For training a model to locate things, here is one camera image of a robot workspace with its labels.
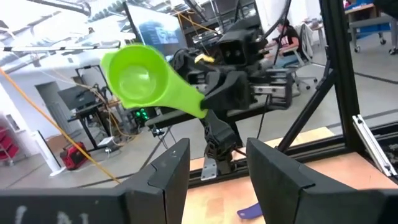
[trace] ceiling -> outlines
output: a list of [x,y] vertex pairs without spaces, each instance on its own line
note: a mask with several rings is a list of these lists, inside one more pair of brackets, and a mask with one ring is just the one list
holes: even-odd
[[[178,7],[179,11],[189,9],[183,0],[128,0],[127,2],[165,13],[173,12],[171,5]],[[121,31],[126,25],[126,16],[121,5],[121,0],[5,1],[0,8],[0,47],[118,45],[120,35],[123,35]],[[27,51],[0,52],[0,67],[7,70],[49,55],[48,52],[39,52],[33,57],[32,52]]]

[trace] gray floor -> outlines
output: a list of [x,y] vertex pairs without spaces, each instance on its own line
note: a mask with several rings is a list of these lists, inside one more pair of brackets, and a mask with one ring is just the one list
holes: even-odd
[[[397,71],[398,56],[388,55],[388,43],[380,46],[377,36],[370,36],[359,40],[362,51],[360,54],[353,53],[353,64],[356,72],[372,75],[379,78],[398,80]],[[318,52],[314,56],[316,63],[325,63],[324,52]],[[323,68],[316,65],[309,65],[298,71],[299,76],[316,76],[321,78]],[[368,125],[374,126],[382,123],[396,121],[398,119],[398,103],[396,96],[398,88],[396,84],[382,82],[371,78],[356,75],[356,85],[358,89],[358,98],[361,107],[361,114],[368,118]],[[313,95],[314,89],[304,90],[302,95],[294,98],[292,107],[287,111],[273,111],[267,113],[263,122],[263,129],[260,139],[263,141],[282,137],[292,125],[296,117],[303,110],[305,104]],[[241,137],[256,136],[260,116],[246,119],[238,122]],[[319,108],[314,112],[303,131],[308,131],[320,127],[328,127],[335,134],[341,132],[339,127],[340,117],[338,113],[336,96],[334,88],[327,94]],[[203,140],[203,128],[198,120],[191,120],[185,123],[176,124],[172,127],[172,133],[175,138],[190,138],[192,159],[203,156],[205,142]],[[101,165],[107,168],[115,176],[131,174],[140,169],[153,148],[159,140],[154,139],[151,133],[144,131],[135,140],[124,146],[121,152],[116,152],[110,158],[105,153],[99,152],[93,154],[94,159],[100,161]],[[171,146],[174,141],[170,135],[167,135],[165,142]],[[161,144],[153,156],[156,158],[166,149]],[[16,164],[15,170],[24,170],[19,174],[19,178],[2,178],[1,187],[3,188],[24,188],[24,187],[76,187],[108,179],[98,168],[92,164],[86,164],[83,168],[74,172],[65,172],[57,177],[50,178],[49,168],[42,164],[40,159],[36,159],[36,164],[30,165],[31,169],[25,168],[23,163]],[[0,167],[0,177],[7,174],[8,167]],[[108,182],[98,184],[94,187],[112,187],[114,183]]]

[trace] office chair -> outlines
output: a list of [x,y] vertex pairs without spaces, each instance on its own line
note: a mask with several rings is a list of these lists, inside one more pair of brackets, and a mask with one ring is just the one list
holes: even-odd
[[[294,52],[294,54],[297,57],[296,61],[293,62],[289,62],[286,63],[284,65],[285,68],[296,68],[296,71],[306,65],[310,65],[312,63],[312,57],[309,54],[309,52],[312,52],[312,48],[310,45],[310,39],[309,39],[309,34],[307,33],[307,30],[309,29],[309,27],[307,27],[306,24],[302,24],[301,26],[296,27],[296,30],[298,32],[300,41],[302,43],[302,53],[303,56],[301,56],[298,52],[297,49],[298,47],[292,48],[292,49],[288,49],[286,51],[284,51],[284,53],[286,52]],[[300,92],[300,85],[303,84],[305,85],[305,88],[307,90],[309,90],[311,88],[311,85],[309,83],[306,82],[306,80],[313,80],[314,83],[317,83],[318,80],[316,77],[299,77],[297,75],[297,72],[294,71],[294,83],[297,86],[298,91]]]

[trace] wooden table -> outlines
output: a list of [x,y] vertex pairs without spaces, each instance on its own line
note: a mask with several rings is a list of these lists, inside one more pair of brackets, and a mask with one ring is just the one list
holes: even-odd
[[[332,136],[327,128],[318,128],[299,134],[293,144],[323,139]],[[274,147],[281,139],[266,142]],[[357,153],[331,157],[306,164],[312,169],[334,178],[356,189],[398,188]],[[203,159],[191,161],[191,170],[203,166]],[[257,203],[249,177],[230,180],[188,190],[183,224],[235,224],[265,223],[262,217],[255,220],[241,220],[236,212]]]

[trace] black metal bracket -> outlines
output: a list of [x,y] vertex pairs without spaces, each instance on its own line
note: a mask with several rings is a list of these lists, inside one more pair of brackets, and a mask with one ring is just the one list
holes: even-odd
[[328,94],[333,84],[335,84],[336,72],[333,70],[331,71],[329,67],[325,67],[325,74],[327,75],[325,75],[324,79],[320,83],[320,86],[312,95],[307,105],[305,105],[304,109],[294,121],[293,125],[289,128],[283,140],[277,146],[278,150],[282,152],[286,152],[288,150],[289,146],[300,134],[301,130],[304,128],[305,124],[318,108],[319,104],[322,102],[326,94]]
[[216,161],[221,175],[231,173],[233,171],[231,165],[232,151],[237,148],[237,135],[231,126],[220,120],[212,110],[209,110],[201,122],[205,127],[205,140],[207,142],[205,154]]

